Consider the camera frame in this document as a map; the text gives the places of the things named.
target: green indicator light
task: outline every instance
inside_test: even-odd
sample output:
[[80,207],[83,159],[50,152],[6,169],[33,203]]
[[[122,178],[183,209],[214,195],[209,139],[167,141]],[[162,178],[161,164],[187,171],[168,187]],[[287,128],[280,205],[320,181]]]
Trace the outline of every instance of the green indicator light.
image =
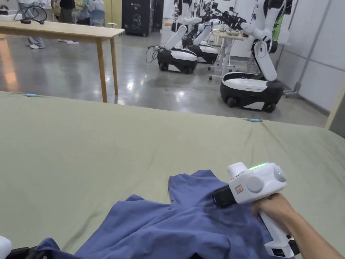
[[259,167],[264,166],[265,164],[267,164],[267,163],[264,163],[264,164],[261,164],[261,165],[257,165],[257,166],[251,167],[251,168],[249,168],[248,170],[257,169],[257,168],[259,168]]

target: polished gray floor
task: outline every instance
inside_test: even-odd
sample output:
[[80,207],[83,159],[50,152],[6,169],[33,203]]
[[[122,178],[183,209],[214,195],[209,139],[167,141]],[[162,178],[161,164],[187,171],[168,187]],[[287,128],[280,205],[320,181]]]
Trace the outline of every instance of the polished gray floor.
[[[161,72],[157,61],[145,60],[147,47],[163,43],[170,32],[149,37],[120,36],[116,40],[119,97],[115,97],[110,45],[104,44],[108,102],[170,111],[259,118],[324,126],[327,116],[302,99],[282,98],[272,114],[228,108],[220,98],[220,79],[208,80],[207,65],[193,75]],[[45,40],[33,50],[25,37],[0,35],[0,90],[102,101],[96,45],[67,45]],[[235,62],[236,70],[245,69]]]

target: green bedsheet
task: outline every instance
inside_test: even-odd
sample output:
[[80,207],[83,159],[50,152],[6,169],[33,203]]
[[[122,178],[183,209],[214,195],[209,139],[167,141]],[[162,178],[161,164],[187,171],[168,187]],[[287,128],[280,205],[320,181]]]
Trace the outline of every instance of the green bedsheet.
[[345,140],[323,128],[0,92],[0,235],[75,252],[118,200],[169,202],[168,178],[275,162],[283,194],[345,255]]

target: light blue clip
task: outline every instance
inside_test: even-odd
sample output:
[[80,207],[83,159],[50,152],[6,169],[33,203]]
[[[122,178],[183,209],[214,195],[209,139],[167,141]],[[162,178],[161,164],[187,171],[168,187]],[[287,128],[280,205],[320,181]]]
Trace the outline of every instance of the light blue clip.
[[249,121],[250,122],[260,122],[261,120],[260,119],[250,119]]

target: white handheld device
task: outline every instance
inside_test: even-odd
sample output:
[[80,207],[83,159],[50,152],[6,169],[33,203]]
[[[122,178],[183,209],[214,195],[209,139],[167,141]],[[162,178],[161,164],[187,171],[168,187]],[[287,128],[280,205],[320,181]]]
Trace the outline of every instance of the white handheld device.
[[[248,169],[239,162],[228,166],[227,170],[232,177],[229,188],[226,186],[213,193],[216,205],[221,208],[269,197],[286,186],[285,173],[275,163],[264,163]],[[273,241],[265,244],[269,255],[291,258],[299,254],[296,241],[291,235],[282,230],[265,213],[260,212],[260,216],[273,238]]]

